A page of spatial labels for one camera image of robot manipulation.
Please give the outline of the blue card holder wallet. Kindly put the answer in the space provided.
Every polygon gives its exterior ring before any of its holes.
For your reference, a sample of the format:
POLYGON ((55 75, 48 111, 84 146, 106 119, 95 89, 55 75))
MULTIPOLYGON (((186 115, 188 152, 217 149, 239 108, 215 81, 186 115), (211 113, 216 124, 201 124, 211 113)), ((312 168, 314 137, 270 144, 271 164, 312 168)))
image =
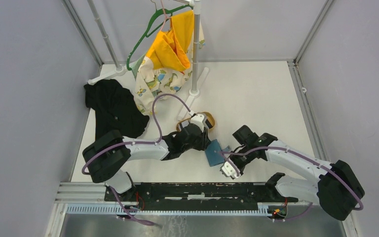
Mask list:
POLYGON ((204 151, 207 162, 210 167, 223 164, 225 162, 225 159, 222 157, 219 152, 230 152, 231 146, 226 146, 224 148, 221 147, 219 141, 217 139, 211 141, 211 143, 208 145, 207 149, 204 151))

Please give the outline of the oval wooden card tray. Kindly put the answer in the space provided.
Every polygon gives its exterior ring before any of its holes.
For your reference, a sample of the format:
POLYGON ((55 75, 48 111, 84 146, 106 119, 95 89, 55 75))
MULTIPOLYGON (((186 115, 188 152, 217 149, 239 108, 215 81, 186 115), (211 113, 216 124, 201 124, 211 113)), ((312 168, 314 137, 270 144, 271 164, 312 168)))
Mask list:
MULTIPOLYGON (((207 116, 208 116, 208 119, 207 119, 207 125, 209 126, 209 129, 208 131, 211 131, 215 124, 216 124, 216 121, 215 119, 213 118, 212 114, 209 113, 209 112, 202 112, 202 113, 205 113, 207 116)), ((184 127, 187 127, 188 125, 190 125, 189 121, 190 121, 190 118, 187 118, 187 119, 184 119, 182 121, 179 121, 177 124, 176 124, 176 131, 181 131, 184 127)))

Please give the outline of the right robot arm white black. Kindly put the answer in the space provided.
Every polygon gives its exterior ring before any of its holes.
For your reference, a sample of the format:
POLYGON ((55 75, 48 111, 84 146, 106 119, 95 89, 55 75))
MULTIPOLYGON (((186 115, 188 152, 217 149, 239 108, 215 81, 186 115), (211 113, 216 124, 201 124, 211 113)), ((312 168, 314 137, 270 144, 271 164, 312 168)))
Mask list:
POLYGON ((276 136, 269 133, 258 135, 246 125, 235 131, 233 137, 241 145, 241 150, 223 152, 225 162, 221 172, 226 177, 237 179, 251 161, 263 159, 301 176, 294 178, 281 172, 272 175, 265 188, 269 200, 279 201, 285 197, 316 203, 340 221, 352 211, 363 209, 365 191, 348 163, 309 157, 276 136))

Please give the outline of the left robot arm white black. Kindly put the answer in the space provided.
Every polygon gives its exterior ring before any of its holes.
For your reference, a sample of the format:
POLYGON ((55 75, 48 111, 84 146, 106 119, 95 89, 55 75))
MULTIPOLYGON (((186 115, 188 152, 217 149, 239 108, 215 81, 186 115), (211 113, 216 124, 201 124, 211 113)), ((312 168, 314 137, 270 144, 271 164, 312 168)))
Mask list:
POLYGON ((116 191, 123 201, 135 196, 135 185, 122 167, 131 160, 172 160, 188 150, 204 151, 211 144, 208 130, 189 124, 180 131, 161 137, 159 141, 122 136, 118 130, 106 133, 82 152, 82 173, 92 182, 104 183, 116 191))

